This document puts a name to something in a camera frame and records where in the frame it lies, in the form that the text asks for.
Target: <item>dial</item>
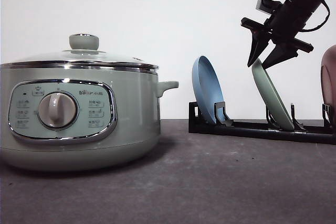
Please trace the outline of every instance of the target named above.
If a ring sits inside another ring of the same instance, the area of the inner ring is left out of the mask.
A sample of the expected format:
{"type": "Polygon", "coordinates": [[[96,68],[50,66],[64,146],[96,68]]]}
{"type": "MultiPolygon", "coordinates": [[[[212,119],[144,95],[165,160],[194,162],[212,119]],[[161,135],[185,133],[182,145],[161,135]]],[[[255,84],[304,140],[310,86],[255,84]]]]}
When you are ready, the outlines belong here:
{"type": "Polygon", "coordinates": [[[46,95],[38,106],[38,116],[50,128],[59,129],[76,118],[76,102],[68,94],[56,92],[46,95]]]}

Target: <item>pot lid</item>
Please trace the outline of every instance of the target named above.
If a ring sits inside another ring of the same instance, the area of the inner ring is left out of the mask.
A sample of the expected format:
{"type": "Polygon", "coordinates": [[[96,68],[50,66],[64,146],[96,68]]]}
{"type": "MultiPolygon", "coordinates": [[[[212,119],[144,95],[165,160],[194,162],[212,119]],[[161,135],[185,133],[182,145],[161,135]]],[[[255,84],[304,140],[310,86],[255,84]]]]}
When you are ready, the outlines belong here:
{"type": "Polygon", "coordinates": [[[9,63],[1,64],[2,67],[34,67],[52,65],[72,65],[91,67],[124,67],[155,70],[156,65],[146,63],[135,57],[108,54],[98,51],[99,38],[91,34],[74,34],[69,36],[71,49],[60,52],[38,54],[9,63]]]}

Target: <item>white wall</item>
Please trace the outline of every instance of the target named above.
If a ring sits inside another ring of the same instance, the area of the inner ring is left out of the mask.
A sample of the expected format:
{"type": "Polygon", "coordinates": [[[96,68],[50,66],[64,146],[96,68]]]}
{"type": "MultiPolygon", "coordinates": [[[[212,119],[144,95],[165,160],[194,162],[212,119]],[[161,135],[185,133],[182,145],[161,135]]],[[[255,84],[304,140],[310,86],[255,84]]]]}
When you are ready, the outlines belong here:
{"type": "MultiPolygon", "coordinates": [[[[251,33],[243,17],[261,23],[257,0],[1,0],[2,62],[41,52],[68,49],[68,36],[87,32],[100,37],[100,49],[142,58],[160,66],[160,80],[178,80],[180,88],[161,99],[163,119],[187,118],[194,101],[191,69],[206,55],[220,80],[232,118],[264,118],[265,105],[247,68],[251,33]]],[[[282,99],[296,105],[300,119],[319,119],[322,95],[320,62],[336,44],[336,0],[327,0],[328,25],[298,38],[315,49],[269,69],[282,99]]],[[[321,6],[309,27],[321,23],[321,6]]]]}

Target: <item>green plate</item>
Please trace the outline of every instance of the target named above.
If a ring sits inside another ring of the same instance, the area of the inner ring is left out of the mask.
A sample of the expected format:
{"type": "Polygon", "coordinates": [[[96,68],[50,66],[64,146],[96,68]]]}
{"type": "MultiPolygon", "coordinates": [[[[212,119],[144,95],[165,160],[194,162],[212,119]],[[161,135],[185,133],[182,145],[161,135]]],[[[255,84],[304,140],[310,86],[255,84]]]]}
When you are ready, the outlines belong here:
{"type": "Polygon", "coordinates": [[[286,131],[294,131],[293,122],[259,59],[252,65],[252,74],[259,93],[277,124],[286,131]]]}

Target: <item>black dish rack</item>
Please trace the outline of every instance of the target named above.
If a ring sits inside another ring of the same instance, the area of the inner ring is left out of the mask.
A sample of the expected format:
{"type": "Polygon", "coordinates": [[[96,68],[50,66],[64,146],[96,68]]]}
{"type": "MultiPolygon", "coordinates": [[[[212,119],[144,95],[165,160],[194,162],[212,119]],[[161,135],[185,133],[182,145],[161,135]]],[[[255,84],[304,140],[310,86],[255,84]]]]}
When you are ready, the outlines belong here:
{"type": "Polygon", "coordinates": [[[291,104],[291,116],[295,127],[294,131],[281,129],[266,108],[266,123],[243,122],[230,119],[225,111],[225,102],[214,104],[216,125],[208,124],[197,105],[189,103],[189,133],[212,135],[229,135],[241,137],[264,138],[270,140],[285,140],[295,142],[336,144],[336,131],[331,125],[334,110],[332,106],[322,105],[323,126],[309,126],[299,123],[295,119],[295,107],[291,104]],[[223,113],[226,120],[221,121],[217,116],[223,113]]]}

